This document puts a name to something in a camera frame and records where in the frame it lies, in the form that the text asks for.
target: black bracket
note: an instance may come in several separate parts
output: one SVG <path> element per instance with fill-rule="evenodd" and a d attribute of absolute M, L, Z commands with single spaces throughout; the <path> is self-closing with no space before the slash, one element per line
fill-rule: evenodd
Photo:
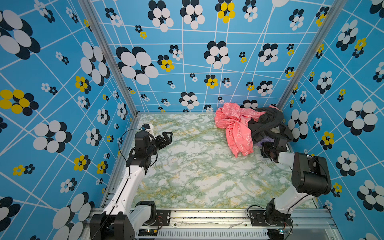
<path fill-rule="evenodd" d="M 265 210 L 249 210 L 253 227 L 270 227 L 270 225 L 265 222 L 264 212 Z M 283 227 L 284 223 L 278 223 L 276 226 Z"/>

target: dark gray cloth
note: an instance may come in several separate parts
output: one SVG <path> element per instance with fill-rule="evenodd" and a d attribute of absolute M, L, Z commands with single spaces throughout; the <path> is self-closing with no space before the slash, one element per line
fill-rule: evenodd
<path fill-rule="evenodd" d="M 255 108 L 256 112 L 266 112 L 261 115 L 259 122 L 253 119 L 248 122 L 248 128 L 251 130 L 253 144 L 260 142 L 265 136 L 271 138 L 287 139 L 288 142 L 293 140 L 293 135 L 288 126 L 283 124 L 283 113 L 276 108 Z M 274 133 L 270 129 L 279 127 L 280 133 Z"/>

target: blue patterned wall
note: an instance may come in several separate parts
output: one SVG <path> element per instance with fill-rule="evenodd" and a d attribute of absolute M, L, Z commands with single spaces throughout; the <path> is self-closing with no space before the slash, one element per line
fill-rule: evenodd
<path fill-rule="evenodd" d="M 77 1 L 0 10 L 0 239 L 77 239 L 132 116 Z"/>
<path fill-rule="evenodd" d="M 328 160 L 320 196 L 344 239 L 383 239 L 384 2 L 349 0 L 283 112 L 295 151 Z"/>
<path fill-rule="evenodd" d="M 333 0 L 91 2 L 139 111 L 202 112 L 276 104 Z"/>

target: pink garment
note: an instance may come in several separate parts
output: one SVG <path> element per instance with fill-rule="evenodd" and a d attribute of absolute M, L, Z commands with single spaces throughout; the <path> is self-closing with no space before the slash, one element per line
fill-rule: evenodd
<path fill-rule="evenodd" d="M 228 146 L 237 157 L 241 152 L 244 156 L 253 153 L 253 142 L 248 122 L 254 119 L 259 121 L 265 112 L 256 112 L 250 108 L 240 108 L 237 103 L 224 103 L 222 108 L 216 111 L 215 124 L 225 129 Z"/>

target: green marble surface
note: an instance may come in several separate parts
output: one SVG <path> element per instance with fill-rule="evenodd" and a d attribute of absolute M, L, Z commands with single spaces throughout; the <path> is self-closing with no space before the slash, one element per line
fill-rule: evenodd
<path fill-rule="evenodd" d="M 246 208 L 266 206 L 291 184 L 288 166 L 254 153 L 237 158 L 215 114 L 141 114 L 139 126 L 152 123 L 155 136 L 173 132 L 172 144 L 159 151 L 134 198 L 157 208 Z M 316 208 L 313 201 L 301 208 Z"/>

